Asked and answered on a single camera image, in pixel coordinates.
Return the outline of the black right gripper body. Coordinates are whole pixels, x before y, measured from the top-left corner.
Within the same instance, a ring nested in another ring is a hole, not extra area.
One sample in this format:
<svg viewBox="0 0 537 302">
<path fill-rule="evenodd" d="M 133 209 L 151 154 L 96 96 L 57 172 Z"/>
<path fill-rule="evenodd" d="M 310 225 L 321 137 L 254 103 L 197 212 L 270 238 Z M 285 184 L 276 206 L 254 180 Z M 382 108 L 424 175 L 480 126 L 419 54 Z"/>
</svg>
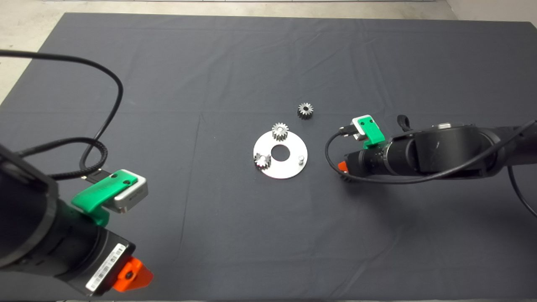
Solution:
<svg viewBox="0 0 537 302">
<path fill-rule="evenodd" d="M 393 176 L 394 172 L 387 161 L 391 145 L 390 141 L 344 155 L 344 172 L 355 177 Z"/>
</svg>

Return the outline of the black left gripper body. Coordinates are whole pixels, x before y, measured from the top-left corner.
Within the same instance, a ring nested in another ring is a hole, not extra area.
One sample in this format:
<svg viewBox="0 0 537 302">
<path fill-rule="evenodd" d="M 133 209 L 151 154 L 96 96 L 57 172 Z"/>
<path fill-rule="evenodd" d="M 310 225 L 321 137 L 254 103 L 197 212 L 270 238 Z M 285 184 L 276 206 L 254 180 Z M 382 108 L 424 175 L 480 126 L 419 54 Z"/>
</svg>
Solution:
<svg viewBox="0 0 537 302">
<path fill-rule="evenodd" d="M 50 231 L 23 257 L 23 272 L 54 277 L 86 296 L 102 296 L 135 250 L 134 243 L 59 201 Z"/>
</svg>

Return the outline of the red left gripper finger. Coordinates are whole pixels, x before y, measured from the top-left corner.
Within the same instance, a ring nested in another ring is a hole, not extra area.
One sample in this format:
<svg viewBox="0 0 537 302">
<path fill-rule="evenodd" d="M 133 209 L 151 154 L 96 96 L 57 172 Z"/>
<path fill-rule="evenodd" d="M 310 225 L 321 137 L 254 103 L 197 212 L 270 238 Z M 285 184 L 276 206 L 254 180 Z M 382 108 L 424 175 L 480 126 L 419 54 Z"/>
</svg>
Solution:
<svg viewBox="0 0 537 302">
<path fill-rule="evenodd" d="M 122 267 L 113 284 L 113 289 L 126 292 L 147 287 L 154 278 L 154 274 L 137 258 L 129 257 Z"/>
</svg>

